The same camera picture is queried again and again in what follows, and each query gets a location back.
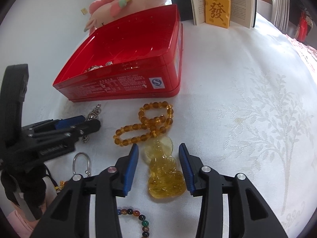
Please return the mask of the black braided cord gold charm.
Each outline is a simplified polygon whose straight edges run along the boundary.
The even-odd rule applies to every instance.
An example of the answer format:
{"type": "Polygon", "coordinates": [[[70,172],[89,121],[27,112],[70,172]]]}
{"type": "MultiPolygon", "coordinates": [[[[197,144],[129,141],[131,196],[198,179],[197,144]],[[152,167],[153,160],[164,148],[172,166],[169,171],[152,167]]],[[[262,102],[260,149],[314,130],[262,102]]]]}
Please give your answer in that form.
{"type": "Polygon", "coordinates": [[[46,165],[44,165],[44,167],[45,167],[45,170],[46,170],[46,175],[45,176],[48,177],[51,180],[51,182],[52,182],[52,184],[54,186],[55,192],[57,194],[60,193],[64,189],[65,185],[67,184],[67,181],[61,180],[59,182],[59,184],[58,184],[57,181],[51,175],[51,172],[49,171],[48,167],[46,165]]]}

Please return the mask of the thin silver bangle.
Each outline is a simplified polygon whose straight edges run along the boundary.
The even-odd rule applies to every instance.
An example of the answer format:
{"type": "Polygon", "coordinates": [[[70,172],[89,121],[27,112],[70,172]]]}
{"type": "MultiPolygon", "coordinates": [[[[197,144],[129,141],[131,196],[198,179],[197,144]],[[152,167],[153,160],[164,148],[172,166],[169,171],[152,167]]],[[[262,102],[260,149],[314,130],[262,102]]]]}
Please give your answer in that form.
{"type": "Polygon", "coordinates": [[[73,175],[76,175],[76,161],[80,156],[84,156],[86,158],[87,161],[87,168],[85,170],[85,174],[87,175],[87,177],[91,176],[91,160],[90,157],[84,153],[84,152],[79,152],[77,153],[74,158],[73,158],[73,165],[72,165],[72,171],[73,171],[73,175]]]}

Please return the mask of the silver wristwatch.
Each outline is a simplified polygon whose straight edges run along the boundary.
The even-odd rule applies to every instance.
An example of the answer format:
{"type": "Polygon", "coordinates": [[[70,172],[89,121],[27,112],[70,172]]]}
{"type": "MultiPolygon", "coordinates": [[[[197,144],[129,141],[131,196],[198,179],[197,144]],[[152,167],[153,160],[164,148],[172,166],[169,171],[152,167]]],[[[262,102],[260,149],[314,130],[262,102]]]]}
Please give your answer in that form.
{"type": "Polygon", "coordinates": [[[90,66],[90,67],[87,68],[84,72],[87,73],[87,72],[89,72],[89,71],[93,71],[93,70],[100,69],[100,68],[104,68],[104,67],[111,66],[111,65],[113,65],[113,62],[112,62],[112,61],[109,61],[109,62],[105,63],[104,65],[94,65],[94,66],[90,66]]]}

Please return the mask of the red tin box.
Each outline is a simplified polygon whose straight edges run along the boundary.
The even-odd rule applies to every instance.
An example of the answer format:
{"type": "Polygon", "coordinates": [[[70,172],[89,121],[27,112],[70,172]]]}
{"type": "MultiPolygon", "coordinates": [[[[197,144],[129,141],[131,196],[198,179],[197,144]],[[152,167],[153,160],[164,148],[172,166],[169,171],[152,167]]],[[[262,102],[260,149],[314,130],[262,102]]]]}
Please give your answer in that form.
{"type": "Polygon", "coordinates": [[[88,36],[53,87],[72,102],[173,97],[180,91],[182,51],[176,5],[140,11],[88,36]],[[84,72],[109,61],[113,65],[84,72]]]}

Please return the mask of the white embroidered bedspread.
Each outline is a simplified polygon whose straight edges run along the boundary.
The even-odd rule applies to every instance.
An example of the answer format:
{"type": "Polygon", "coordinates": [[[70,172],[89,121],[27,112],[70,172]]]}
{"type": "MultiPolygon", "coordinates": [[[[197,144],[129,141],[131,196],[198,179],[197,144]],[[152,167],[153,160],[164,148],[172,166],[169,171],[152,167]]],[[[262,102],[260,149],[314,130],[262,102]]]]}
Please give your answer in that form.
{"type": "MultiPolygon", "coordinates": [[[[29,66],[23,123],[86,115],[52,84],[83,31],[16,4],[1,24],[1,69],[29,66]]],[[[180,92],[169,102],[169,136],[220,174],[244,173],[289,237],[316,209],[316,78],[294,46],[262,16],[252,29],[183,23],[180,92]]]]}

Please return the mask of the pink unicorn plush toy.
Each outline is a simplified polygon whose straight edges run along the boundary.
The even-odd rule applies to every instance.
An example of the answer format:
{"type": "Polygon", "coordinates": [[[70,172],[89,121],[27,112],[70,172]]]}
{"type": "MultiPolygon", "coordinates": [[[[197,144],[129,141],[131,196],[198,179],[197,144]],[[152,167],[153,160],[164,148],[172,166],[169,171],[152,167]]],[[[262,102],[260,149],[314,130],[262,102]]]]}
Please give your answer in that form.
{"type": "Polygon", "coordinates": [[[167,0],[96,0],[89,6],[90,18],[84,32],[92,34],[96,29],[117,19],[143,10],[164,6],[167,0]]]}

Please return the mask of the yellow fortune block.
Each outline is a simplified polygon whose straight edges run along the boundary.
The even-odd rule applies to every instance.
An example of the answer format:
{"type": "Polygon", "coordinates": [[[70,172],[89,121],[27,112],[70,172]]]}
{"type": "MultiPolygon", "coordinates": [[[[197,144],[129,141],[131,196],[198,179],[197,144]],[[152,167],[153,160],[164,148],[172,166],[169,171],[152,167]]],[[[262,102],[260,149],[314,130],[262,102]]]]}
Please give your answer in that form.
{"type": "Polygon", "coordinates": [[[231,0],[205,0],[205,23],[223,27],[230,26],[231,0]]]}

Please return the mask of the coat rack with clothes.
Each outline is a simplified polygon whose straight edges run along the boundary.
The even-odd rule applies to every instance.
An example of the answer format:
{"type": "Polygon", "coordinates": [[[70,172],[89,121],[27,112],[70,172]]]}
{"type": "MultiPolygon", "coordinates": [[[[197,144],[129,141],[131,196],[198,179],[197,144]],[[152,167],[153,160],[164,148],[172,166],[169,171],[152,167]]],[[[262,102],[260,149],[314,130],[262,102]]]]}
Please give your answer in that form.
{"type": "Polygon", "coordinates": [[[313,18],[301,0],[290,0],[289,22],[295,25],[294,38],[306,42],[307,36],[314,28],[313,18]]]}

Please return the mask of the yellow wall switch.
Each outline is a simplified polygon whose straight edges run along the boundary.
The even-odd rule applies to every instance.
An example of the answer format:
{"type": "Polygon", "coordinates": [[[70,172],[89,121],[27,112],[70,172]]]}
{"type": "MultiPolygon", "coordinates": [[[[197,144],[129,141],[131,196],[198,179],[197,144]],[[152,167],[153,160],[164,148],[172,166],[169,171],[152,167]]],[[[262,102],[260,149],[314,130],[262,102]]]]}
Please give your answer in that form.
{"type": "Polygon", "coordinates": [[[88,13],[86,8],[81,9],[81,12],[82,12],[83,15],[86,15],[88,13]]]}

